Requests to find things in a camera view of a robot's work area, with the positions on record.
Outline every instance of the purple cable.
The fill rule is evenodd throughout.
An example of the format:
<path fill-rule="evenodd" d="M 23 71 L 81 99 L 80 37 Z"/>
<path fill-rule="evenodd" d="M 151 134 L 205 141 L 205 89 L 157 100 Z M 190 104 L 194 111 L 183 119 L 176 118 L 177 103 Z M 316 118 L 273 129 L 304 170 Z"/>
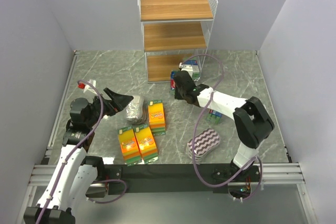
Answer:
<path fill-rule="evenodd" d="M 46 209 L 47 209 L 47 207 L 48 207 L 48 205 L 49 205 L 49 203 L 50 203 L 50 201 L 51 201 L 51 199 L 52 199 L 52 197 L 53 197 L 53 195 L 54 195 L 54 192 L 55 192 L 55 190 L 56 190 L 56 187 L 57 187 L 57 185 L 58 185 L 58 183 L 59 183 L 59 180 L 60 180 L 60 178 L 61 178 L 61 175 L 62 175 L 62 172 L 63 172 L 63 170 L 64 170 L 64 167 L 65 167 L 65 165 L 66 165 L 66 163 L 68 162 L 68 160 L 70 159 L 70 157 L 72 156 L 72 154 L 76 151 L 76 149 L 80 146 L 80 145 L 82 145 L 92 134 L 93 134 L 93 132 L 97 129 L 97 127 L 98 127 L 98 125 L 99 125 L 99 123 L 100 123 L 100 120 L 102 119 L 102 117 L 103 117 L 103 112 L 104 112 L 104 105 L 103 105 L 103 100 L 102 100 L 102 98 L 101 98 L 101 95 L 100 95 L 100 93 L 99 93 L 99 91 L 91 84 L 91 83 L 89 83 L 89 82 L 86 82 L 86 81 L 83 81 L 83 80 L 79 80 L 79 81 L 77 81 L 77 83 L 79 84 L 79 83 L 85 83 L 86 85 L 89 85 L 95 92 L 96 92 L 96 94 L 97 94 L 97 96 L 98 96 L 98 98 L 99 98 L 99 101 L 100 101 L 100 114 L 99 114 L 99 117 L 98 117 L 98 121 L 97 121 L 97 123 L 96 123 L 96 125 L 92 128 L 92 130 L 69 152 L 69 154 L 66 156 L 66 158 L 64 159 L 64 162 L 62 163 L 62 165 L 61 165 L 61 167 L 60 167 L 60 169 L 59 169 L 59 171 L 58 171 L 58 174 L 57 174 L 57 177 L 56 177 L 56 180 L 55 180 L 55 183 L 54 183 L 54 185 L 53 185 L 53 187 L 51 188 L 51 190 L 50 190 L 50 198 L 48 198 L 47 200 L 46 200 L 46 203 L 44 204 L 44 206 L 43 206 L 43 208 L 42 208 L 42 210 L 41 210 L 41 212 L 40 212 L 40 214 L 39 214 L 39 216 L 38 216 L 38 218 L 37 218 L 37 220 L 36 220 L 36 224 L 39 224 L 40 222 L 41 222 L 41 219 L 42 219 L 42 216 L 43 216 L 43 214 L 44 214 L 44 212 L 46 211 Z"/>
<path fill-rule="evenodd" d="M 112 203 L 115 202 L 116 200 L 120 199 L 122 196 L 124 196 L 124 194 L 126 193 L 127 190 L 127 184 L 125 181 L 121 180 L 121 179 L 107 179 L 107 180 L 102 180 L 99 182 L 95 182 L 93 184 L 98 184 L 98 183 L 109 183 L 109 182 L 121 182 L 124 184 L 124 191 L 115 199 L 113 200 L 109 200 L 109 201 L 95 201 L 91 198 L 88 198 L 89 201 L 93 202 L 93 203 L 97 203 L 97 204 L 108 204 L 108 203 Z"/>
<path fill-rule="evenodd" d="M 190 60 L 190 59 L 192 59 L 192 58 L 199 57 L 199 56 L 209 56 L 209 57 L 215 59 L 215 60 L 218 62 L 219 67 L 220 67 L 221 70 L 222 70 L 222 75 L 221 75 L 221 77 L 219 78 L 219 80 L 218 80 L 218 81 L 215 83 L 215 85 L 213 86 L 213 90 L 215 91 L 215 89 L 217 88 L 217 86 L 218 86 L 218 85 L 220 84 L 220 82 L 224 79 L 224 66 L 223 66 L 223 63 L 222 63 L 220 60 L 218 60 L 216 57 L 214 57 L 214 56 L 212 56 L 212 55 L 208 55 L 208 54 L 193 55 L 193 56 L 189 57 L 188 59 L 186 59 L 184 62 L 186 62 L 186 61 L 188 61 L 188 60 Z M 248 167 L 249 165 L 251 165 L 251 164 L 254 162 L 254 160 L 257 158 L 257 159 L 259 160 L 259 162 L 260 162 L 260 180 L 259 180 L 258 186 L 257 186 L 257 188 L 256 188 L 256 190 L 257 190 L 257 189 L 259 188 L 260 184 L 261 184 L 262 171 L 263 171 L 263 168 L 262 168 L 263 165 L 262 165 L 261 160 L 260 160 L 259 157 L 253 157 L 253 158 L 251 158 L 251 159 L 250 159 L 245 165 L 243 165 L 243 166 L 242 166 L 242 167 L 241 167 L 241 168 L 240 168 L 240 169 L 239 169 L 239 170 L 238 170 L 238 171 L 237 171 L 231 178 L 229 178 L 227 181 L 225 181 L 225 182 L 223 182 L 223 183 L 220 183 L 220 184 L 217 184 L 217 185 L 213 185 L 213 184 L 210 184 L 210 183 L 206 182 L 206 181 L 202 178 L 202 176 L 200 175 L 200 173 L 199 173 L 199 171 L 198 171 L 197 164 L 196 164 L 196 159 L 195 159 L 195 138 L 196 138 L 196 130 L 197 130 L 197 126 L 198 126 L 198 124 L 199 124 L 199 122 L 200 122 L 200 120 L 201 120 L 201 118 L 202 118 L 204 112 L 206 111 L 206 109 L 208 108 L 208 106 L 210 105 L 210 103 L 212 102 L 212 100 L 213 100 L 213 96 L 214 96 L 214 92 L 211 93 L 209 101 L 208 101 L 207 104 L 204 106 L 204 108 L 202 108 L 202 111 L 200 112 L 200 114 L 199 114 L 199 116 L 198 116 L 198 118 L 197 118 L 195 127 L 194 127 L 194 135 L 193 135 L 193 140 L 192 140 L 192 150 L 193 150 L 192 152 L 193 152 L 193 166 L 194 166 L 194 169 L 195 169 L 195 173 L 196 173 L 196 175 L 198 176 L 198 178 L 200 179 L 200 181 L 201 181 L 204 185 L 206 185 L 206 186 L 208 186 L 208 187 L 211 187 L 211 188 L 222 187 L 222 186 L 225 186 L 225 185 L 227 185 L 228 183 L 230 183 L 233 179 L 235 179 L 235 178 L 239 175 L 239 173 L 240 173 L 242 170 L 244 170 L 245 167 Z M 252 194 L 250 194 L 250 196 L 246 197 L 245 199 L 248 199 L 248 198 L 250 198 L 251 196 L 253 196 L 254 193 L 255 193 L 255 191 L 254 191 Z"/>

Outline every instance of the purple hose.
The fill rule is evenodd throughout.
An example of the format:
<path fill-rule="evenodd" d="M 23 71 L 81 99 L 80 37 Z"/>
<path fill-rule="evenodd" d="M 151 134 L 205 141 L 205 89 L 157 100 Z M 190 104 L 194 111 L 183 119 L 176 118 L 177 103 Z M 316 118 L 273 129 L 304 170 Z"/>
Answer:
<path fill-rule="evenodd" d="M 126 193 L 126 190 L 127 190 L 127 184 L 125 181 L 121 180 L 121 179 L 107 179 L 107 180 L 102 180 L 102 181 L 99 181 L 99 182 L 95 182 L 93 184 L 98 184 L 98 183 L 109 183 L 109 182 L 121 182 L 124 184 L 124 191 L 122 191 L 122 193 L 115 199 L 113 200 L 109 200 L 109 201 L 95 201 L 91 198 L 88 198 L 89 201 L 93 202 L 93 203 L 97 203 L 97 204 L 108 204 L 108 203 L 112 203 L 112 202 L 115 202 L 116 200 L 120 199 L 125 193 Z"/>
<path fill-rule="evenodd" d="M 100 95 L 100 93 L 99 93 L 99 91 L 92 85 L 92 84 L 90 84 L 89 82 L 86 82 L 86 81 L 83 81 L 83 80 L 79 80 L 79 81 L 77 81 L 77 83 L 79 84 L 79 83 L 85 83 L 86 85 L 89 85 L 95 92 L 96 92 L 96 94 L 97 94 L 97 96 L 98 96 L 98 98 L 99 98 L 99 101 L 100 101 L 100 114 L 99 114 L 99 117 L 98 117 L 98 121 L 97 121 L 97 123 L 96 123 L 96 125 L 92 128 L 92 130 L 69 152 L 69 154 L 66 156 L 66 158 L 64 159 L 64 162 L 62 163 L 62 165 L 61 165 L 61 167 L 60 167 L 60 169 L 59 169 L 59 171 L 58 171 L 58 174 L 57 174 L 57 177 L 56 177 L 56 180 L 55 180 L 55 183 L 54 183 L 54 185 L 53 185 L 53 187 L 51 188 L 51 190 L 50 190 L 50 198 L 52 198 L 53 197 L 53 195 L 54 195 L 54 192 L 55 192 L 55 190 L 56 190 L 56 187 L 57 187 L 57 185 L 58 185 L 58 182 L 59 182 L 59 180 L 60 180 L 60 178 L 61 178 L 61 175 L 62 175 L 62 172 L 63 172 L 63 170 L 64 170 L 64 167 L 65 167 L 65 165 L 66 165 L 66 163 L 67 163 L 67 161 L 70 159 L 70 157 L 72 156 L 72 154 L 76 151 L 76 149 L 80 146 L 80 145 L 82 145 L 92 134 L 93 134 L 93 132 L 97 129 L 97 127 L 98 127 L 98 125 L 99 125 L 99 123 L 100 123 L 100 120 L 102 119 L 102 117 L 103 117 L 103 111 L 104 111 L 104 105 L 103 105 L 103 100 L 102 100 L 102 98 L 101 98 L 101 95 Z M 49 205 L 49 203 L 50 203 L 50 198 L 49 199 L 47 199 L 46 200 L 46 203 L 44 204 L 44 206 L 43 206 L 43 208 L 42 208 L 42 210 L 41 210 L 41 212 L 40 212 L 40 214 L 39 214 L 39 216 L 38 216 L 38 218 L 37 218 L 37 220 L 36 220 L 36 224 L 39 224 L 40 223 L 40 221 L 41 221 L 41 219 L 42 219 L 42 216 L 43 216 L 43 214 L 44 214 L 44 212 L 46 211 L 46 209 L 47 209 L 47 207 L 48 207 L 48 205 Z"/>
<path fill-rule="evenodd" d="M 214 57 L 214 56 L 212 56 L 212 55 L 208 55 L 208 54 L 193 55 L 193 56 L 189 57 L 188 59 L 186 59 L 185 62 L 186 62 L 187 60 L 190 60 L 190 59 L 192 59 L 192 58 L 199 57 L 199 56 L 209 56 L 209 57 L 215 59 L 215 60 L 218 62 L 219 67 L 220 67 L 221 70 L 222 70 L 222 75 L 220 76 L 220 78 L 219 78 L 219 80 L 216 82 L 216 84 L 213 86 L 213 90 L 215 90 L 215 89 L 217 88 L 217 86 L 220 84 L 220 82 L 224 79 L 224 66 L 223 66 L 223 63 L 222 63 L 220 60 L 218 60 L 216 57 Z M 256 190 L 257 190 L 257 189 L 260 187 L 260 184 L 261 184 L 262 171 L 263 171 L 263 167 L 262 167 L 263 165 L 262 165 L 261 160 L 260 160 L 259 157 L 253 157 L 253 158 L 251 158 L 251 159 L 250 159 L 245 165 L 243 165 L 243 166 L 242 166 L 242 167 L 241 167 L 241 168 L 240 168 L 240 169 L 239 169 L 239 170 L 238 170 L 238 171 L 237 171 L 231 178 L 229 178 L 227 181 L 225 181 L 225 182 L 223 182 L 223 183 L 220 183 L 220 184 L 217 184 L 217 185 L 213 185 L 213 184 L 210 184 L 210 183 L 206 182 L 206 181 L 202 178 L 202 176 L 200 175 L 200 173 L 199 173 L 199 171 L 198 171 L 197 164 L 196 164 L 196 159 L 195 159 L 195 151 L 194 151 L 194 150 L 195 150 L 196 130 L 197 130 L 198 124 L 199 124 L 199 122 L 200 122 L 200 120 L 201 120 L 201 118 L 202 118 L 204 112 L 206 111 L 206 109 L 208 108 L 208 106 L 210 105 L 210 103 L 212 102 L 212 100 L 213 100 L 213 96 L 214 96 L 214 92 L 211 93 L 209 101 L 208 101 L 207 104 L 204 106 L 204 108 L 202 108 L 202 111 L 200 112 L 200 114 L 199 114 L 199 116 L 198 116 L 198 118 L 197 118 L 195 127 L 194 127 L 194 135 L 193 135 L 193 140 L 192 140 L 192 150 L 193 150 L 192 152 L 193 152 L 193 165 L 194 165 L 195 173 L 196 173 L 196 175 L 198 176 L 198 178 L 200 179 L 200 181 L 201 181 L 204 185 L 206 185 L 206 186 L 208 186 L 208 187 L 211 187 L 211 188 L 222 187 L 222 186 L 225 186 L 225 185 L 227 185 L 228 183 L 230 183 L 233 179 L 235 179 L 235 178 L 239 175 L 239 173 L 240 173 L 242 170 L 244 170 L 244 168 L 246 168 L 246 167 L 248 167 L 249 165 L 251 165 L 251 164 L 254 162 L 255 159 L 258 159 L 259 162 L 260 162 L 260 180 L 259 180 L 258 186 L 257 186 L 257 188 L 256 188 Z M 250 198 L 251 196 L 253 196 L 254 193 L 256 192 L 256 190 L 255 190 L 252 194 L 250 194 L 250 196 L 246 197 L 245 199 L 248 199 L 248 198 Z"/>

